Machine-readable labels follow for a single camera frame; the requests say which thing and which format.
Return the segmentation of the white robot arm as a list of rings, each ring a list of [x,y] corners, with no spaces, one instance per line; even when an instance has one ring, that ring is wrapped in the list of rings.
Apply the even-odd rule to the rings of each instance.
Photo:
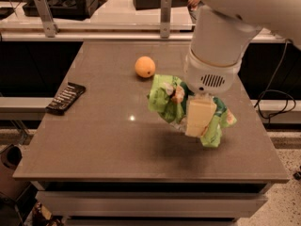
[[[252,40],[263,30],[301,45],[301,0],[201,0],[184,81],[195,95],[187,101],[186,134],[199,137],[217,117],[217,94],[227,91]]]

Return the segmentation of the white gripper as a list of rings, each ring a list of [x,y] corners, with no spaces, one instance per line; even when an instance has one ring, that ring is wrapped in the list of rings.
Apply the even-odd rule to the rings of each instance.
[[[232,86],[241,62],[228,67],[216,67],[199,60],[192,51],[185,59],[183,77],[194,93],[219,94]],[[208,127],[217,105],[208,94],[190,97],[186,108],[186,131],[189,137],[200,137]]]

